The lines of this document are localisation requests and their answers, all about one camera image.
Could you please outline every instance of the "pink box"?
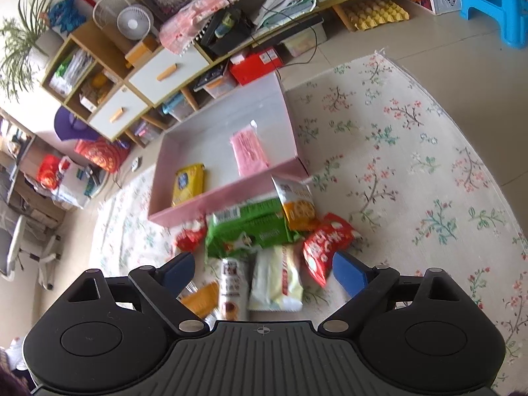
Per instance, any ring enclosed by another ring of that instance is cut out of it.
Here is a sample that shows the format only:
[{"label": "pink box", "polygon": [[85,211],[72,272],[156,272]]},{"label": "pink box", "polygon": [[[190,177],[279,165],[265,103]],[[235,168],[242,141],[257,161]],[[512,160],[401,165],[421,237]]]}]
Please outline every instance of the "pink box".
[{"label": "pink box", "polygon": [[[270,167],[240,177],[229,140],[253,120]],[[176,172],[197,162],[205,165],[204,193],[171,207]],[[225,209],[275,190],[272,174],[297,179],[308,176],[275,73],[231,91],[165,133],[152,183],[148,219],[172,227]]]}]

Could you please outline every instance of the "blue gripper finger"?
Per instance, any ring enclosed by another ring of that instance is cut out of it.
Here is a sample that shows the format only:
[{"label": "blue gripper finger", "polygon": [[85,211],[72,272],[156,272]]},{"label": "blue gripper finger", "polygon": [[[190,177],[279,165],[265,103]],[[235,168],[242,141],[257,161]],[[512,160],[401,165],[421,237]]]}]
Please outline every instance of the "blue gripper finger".
[{"label": "blue gripper finger", "polygon": [[352,298],[368,284],[365,272],[359,266],[356,266],[353,263],[354,261],[357,261],[357,259],[352,258],[348,253],[342,252],[336,252],[332,261],[336,280]]}]

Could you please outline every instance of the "white fan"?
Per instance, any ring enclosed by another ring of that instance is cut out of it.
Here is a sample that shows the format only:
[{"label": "white fan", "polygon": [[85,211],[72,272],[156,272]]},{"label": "white fan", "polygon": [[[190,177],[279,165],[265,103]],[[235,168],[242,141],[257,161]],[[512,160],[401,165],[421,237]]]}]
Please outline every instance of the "white fan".
[{"label": "white fan", "polygon": [[117,17],[117,28],[130,40],[143,39],[152,28],[154,15],[142,5],[125,8]]},{"label": "white fan", "polygon": [[93,8],[93,21],[101,29],[109,24],[115,25],[119,14],[128,6],[127,0],[99,0]]}]

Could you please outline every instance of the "orange drawer handle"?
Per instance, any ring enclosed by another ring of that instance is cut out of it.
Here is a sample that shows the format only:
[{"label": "orange drawer handle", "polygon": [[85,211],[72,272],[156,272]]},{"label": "orange drawer handle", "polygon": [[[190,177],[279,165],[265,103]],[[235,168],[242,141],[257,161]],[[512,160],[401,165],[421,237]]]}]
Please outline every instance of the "orange drawer handle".
[{"label": "orange drawer handle", "polygon": [[114,115],[110,118],[110,123],[114,123],[118,118],[123,116],[123,113],[125,113],[125,109],[121,107],[118,111],[114,113]]},{"label": "orange drawer handle", "polygon": [[178,69],[178,64],[173,64],[167,70],[163,71],[159,76],[157,76],[157,81],[161,82],[162,80],[165,80],[170,76],[173,72],[175,72]]}]

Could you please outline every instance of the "white rug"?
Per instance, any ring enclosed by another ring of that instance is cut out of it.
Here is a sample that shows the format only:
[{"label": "white rug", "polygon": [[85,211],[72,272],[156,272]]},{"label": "white rug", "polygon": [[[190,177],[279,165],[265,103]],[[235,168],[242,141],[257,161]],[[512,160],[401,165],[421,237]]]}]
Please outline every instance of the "white rug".
[{"label": "white rug", "polygon": [[[446,269],[506,341],[495,390],[525,389],[528,242],[452,119],[414,79],[378,54],[326,71],[287,96],[299,144],[315,174],[319,213],[351,221],[366,238],[357,256],[368,265],[389,264],[407,275]],[[172,256],[175,228],[164,230],[146,219],[151,180],[147,170],[100,214],[90,266],[108,277],[143,264],[159,267]],[[214,273],[213,267],[198,267],[196,280]],[[347,301],[333,278],[324,290],[309,278],[305,282],[303,311],[253,318],[311,319],[317,326]]]}]

